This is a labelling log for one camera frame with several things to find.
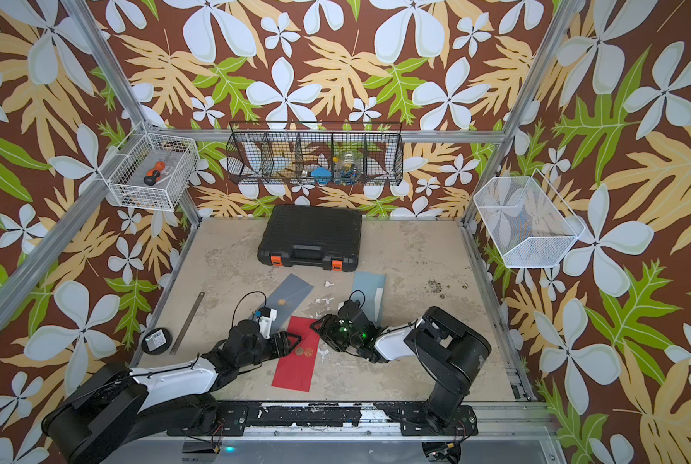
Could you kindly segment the red envelope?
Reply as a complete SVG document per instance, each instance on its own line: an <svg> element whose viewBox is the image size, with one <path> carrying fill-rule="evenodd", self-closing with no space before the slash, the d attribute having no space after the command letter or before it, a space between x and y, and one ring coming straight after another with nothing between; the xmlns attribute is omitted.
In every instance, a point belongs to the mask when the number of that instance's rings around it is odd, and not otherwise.
<svg viewBox="0 0 691 464"><path fill-rule="evenodd" d="M320 336L311 328L315 319L291 317L287 331L301 336L301 342L287 355L279 359L272 386L297 392L310 392Z"/></svg>

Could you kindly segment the light blue envelope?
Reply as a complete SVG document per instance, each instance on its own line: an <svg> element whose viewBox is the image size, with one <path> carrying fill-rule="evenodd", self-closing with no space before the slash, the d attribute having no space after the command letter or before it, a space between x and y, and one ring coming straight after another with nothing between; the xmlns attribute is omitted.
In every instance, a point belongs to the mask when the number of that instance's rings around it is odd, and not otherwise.
<svg viewBox="0 0 691 464"><path fill-rule="evenodd" d="M381 324L385 283L384 275L356 272L352 285L352 290L356 292L354 299L362 304L361 309L368 319L378 326Z"/></svg>

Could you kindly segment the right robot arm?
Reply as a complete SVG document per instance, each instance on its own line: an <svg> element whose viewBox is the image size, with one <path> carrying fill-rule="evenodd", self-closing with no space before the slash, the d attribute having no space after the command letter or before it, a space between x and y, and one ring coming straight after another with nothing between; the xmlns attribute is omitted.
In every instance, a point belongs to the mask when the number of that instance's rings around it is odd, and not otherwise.
<svg viewBox="0 0 691 464"><path fill-rule="evenodd" d="M469 419L460 406L469 394L484 363L492 353L490 342L440 307L429 307L403 326L376 326L359 303L348 300L335 314L326 314L310 325L320 339L339 353L370 363L391 363L413 357L434 381L415 426L436 434L457 425L465 437Z"/></svg>

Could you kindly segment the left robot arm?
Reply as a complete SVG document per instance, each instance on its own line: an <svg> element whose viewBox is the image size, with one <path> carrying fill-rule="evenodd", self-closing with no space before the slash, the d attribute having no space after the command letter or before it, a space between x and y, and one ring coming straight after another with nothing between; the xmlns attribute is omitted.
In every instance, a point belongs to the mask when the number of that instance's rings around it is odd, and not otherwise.
<svg viewBox="0 0 691 464"><path fill-rule="evenodd" d="M226 339L187 363L133 368L110 363L68 396L41 423L69 463L100 463L121 446L173 429L201 433L221 423L212 396L245 368L285 358L298 334L264 336L256 320L242 320Z"/></svg>

